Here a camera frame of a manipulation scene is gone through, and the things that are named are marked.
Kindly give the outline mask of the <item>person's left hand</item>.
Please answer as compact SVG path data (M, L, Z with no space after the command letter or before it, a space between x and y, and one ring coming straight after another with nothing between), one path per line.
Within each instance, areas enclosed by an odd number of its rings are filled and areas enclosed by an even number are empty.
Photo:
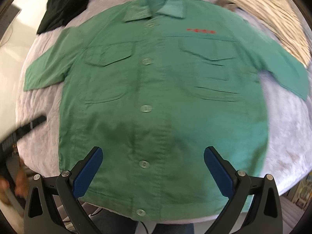
M27 178L27 175L25 174L24 170L24 162L23 159L19 159L19 169L16 175L15 179L15 190L14 193L17 197L27 199L28 191L29 191L29 181ZM5 194L5 191L8 191L10 189L9 182L1 176L0 181L1 186L1 201L3 204L7 206L12 206L10 200L8 199L7 195Z

